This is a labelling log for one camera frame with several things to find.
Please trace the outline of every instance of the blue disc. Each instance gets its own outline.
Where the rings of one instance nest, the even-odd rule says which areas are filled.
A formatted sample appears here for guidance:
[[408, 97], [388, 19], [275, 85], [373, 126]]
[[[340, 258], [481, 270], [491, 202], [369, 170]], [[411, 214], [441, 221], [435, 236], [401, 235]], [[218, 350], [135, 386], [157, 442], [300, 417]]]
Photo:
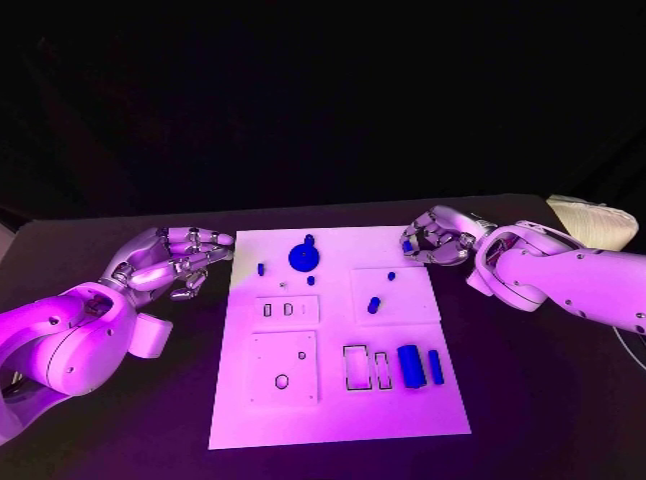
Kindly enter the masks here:
[[288, 260], [291, 268], [298, 272], [310, 272], [318, 265], [320, 255], [313, 246], [311, 235], [307, 235], [304, 243], [291, 249]]

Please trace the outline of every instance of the puzzle board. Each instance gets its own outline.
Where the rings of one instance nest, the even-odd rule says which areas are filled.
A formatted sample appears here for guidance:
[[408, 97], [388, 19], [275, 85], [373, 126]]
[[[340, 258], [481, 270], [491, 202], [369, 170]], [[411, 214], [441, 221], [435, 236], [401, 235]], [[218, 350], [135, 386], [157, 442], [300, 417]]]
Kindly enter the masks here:
[[[470, 433], [428, 274], [399, 248], [403, 228], [236, 233], [210, 449]], [[303, 273], [287, 256], [307, 234], [320, 264]], [[314, 285], [307, 284], [310, 275]], [[380, 298], [375, 315], [366, 310], [370, 295]], [[277, 317], [264, 316], [265, 304]], [[267, 366], [258, 363], [261, 350], [254, 350], [254, 339], [264, 335], [274, 335], [262, 350]], [[419, 349], [427, 376], [418, 389], [402, 383], [396, 348], [406, 344]], [[367, 346], [373, 375], [375, 353], [386, 353], [389, 390], [378, 388], [373, 377], [370, 390], [347, 391], [349, 345]], [[442, 385], [431, 381], [428, 350], [438, 351]]]

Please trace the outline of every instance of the white cable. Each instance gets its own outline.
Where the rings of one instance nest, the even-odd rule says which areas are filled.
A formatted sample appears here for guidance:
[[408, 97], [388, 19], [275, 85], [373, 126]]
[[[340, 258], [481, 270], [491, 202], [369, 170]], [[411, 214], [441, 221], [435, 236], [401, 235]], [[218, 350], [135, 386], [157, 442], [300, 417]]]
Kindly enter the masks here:
[[630, 356], [633, 357], [633, 360], [637, 362], [637, 364], [643, 367], [644, 371], [646, 371], [646, 366], [643, 364], [643, 362], [637, 359], [636, 355], [633, 354], [633, 352], [630, 351], [630, 348], [628, 346], [626, 345], [626, 342], [623, 341], [623, 338], [621, 338], [621, 335], [618, 333], [618, 329], [615, 327], [613, 327], [614, 329], [614, 332], [615, 332], [615, 336], [618, 337], [618, 341], [621, 342], [621, 345], [623, 345], [623, 348], [626, 349], [626, 351], [628, 352]]

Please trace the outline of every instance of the blue rectangular block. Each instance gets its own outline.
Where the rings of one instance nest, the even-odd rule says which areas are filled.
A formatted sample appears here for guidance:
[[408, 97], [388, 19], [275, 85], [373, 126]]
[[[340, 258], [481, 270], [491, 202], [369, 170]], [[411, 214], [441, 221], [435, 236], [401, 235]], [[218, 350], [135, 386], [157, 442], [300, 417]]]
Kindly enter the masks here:
[[424, 368], [421, 367], [419, 349], [416, 345], [403, 345], [398, 348], [399, 366], [406, 388], [419, 388], [427, 384]]
[[442, 385], [442, 370], [441, 363], [438, 362], [438, 352], [435, 350], [428, 351], [428, 363], [431, 365], [431, 377], [434, 377], [434, 383]]

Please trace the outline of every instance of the hole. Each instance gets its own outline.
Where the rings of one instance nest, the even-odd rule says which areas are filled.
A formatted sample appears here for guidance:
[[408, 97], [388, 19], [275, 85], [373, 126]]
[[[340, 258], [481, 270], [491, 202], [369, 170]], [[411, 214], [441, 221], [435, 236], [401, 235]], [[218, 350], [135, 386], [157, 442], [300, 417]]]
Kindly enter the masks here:
[[287, 378], [287, 375], [284, 373], [281, 373], [277, 377], [275, 377], [275, 387], [280, 389], [280, 390], [284, 390], [287, 388], [287, 385], [290, 384], [290, 379]]

